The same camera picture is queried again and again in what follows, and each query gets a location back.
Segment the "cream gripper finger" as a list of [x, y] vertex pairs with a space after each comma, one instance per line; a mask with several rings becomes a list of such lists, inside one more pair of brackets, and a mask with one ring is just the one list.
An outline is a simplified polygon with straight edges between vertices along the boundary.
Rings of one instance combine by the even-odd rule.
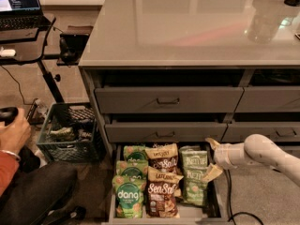
[[220, 147], [220, 143], [213, 138], [206, 138], [205, 140], [210, 144], [213, 150], [217, 150]]
[[220, 166], [218, 166], [217, 164], [210, 164], [207, 168], [207, 171], [202, 177], [202, 181], [205, 183], [209, 183], [222, 175], [222, 173], [223, 169]]

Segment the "orange sleeved forearm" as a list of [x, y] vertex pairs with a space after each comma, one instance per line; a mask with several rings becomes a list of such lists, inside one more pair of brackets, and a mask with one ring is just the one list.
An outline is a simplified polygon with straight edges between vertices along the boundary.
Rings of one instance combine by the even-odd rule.
[[10, 151], [0, 151], [0, 196], [8, 188], [19, 168], [20, 157]]

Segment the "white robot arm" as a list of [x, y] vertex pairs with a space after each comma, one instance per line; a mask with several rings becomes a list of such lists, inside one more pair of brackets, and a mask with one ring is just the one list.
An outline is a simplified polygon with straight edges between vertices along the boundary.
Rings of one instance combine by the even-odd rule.
[[240, 143], [219, 143], [212, 138], [205, 139], [214, 151], [215, 163], [210, 163], [202, 177], [211, 182], [225, 170], [239, 166], [263, 164], [284, 173], [300, 186], [300, 159], [279, 148], [273, 141], [261, 134], [252, 134]]

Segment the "person's hand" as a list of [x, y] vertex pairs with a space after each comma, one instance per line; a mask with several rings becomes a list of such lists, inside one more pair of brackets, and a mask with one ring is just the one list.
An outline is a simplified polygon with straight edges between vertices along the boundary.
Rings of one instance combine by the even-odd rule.
[[31, 135], [31, 127], [24, 116], [24, 109], [18, 109], [18, 115], [8, 126], [0, 123], [0, 150], [18, 155]]

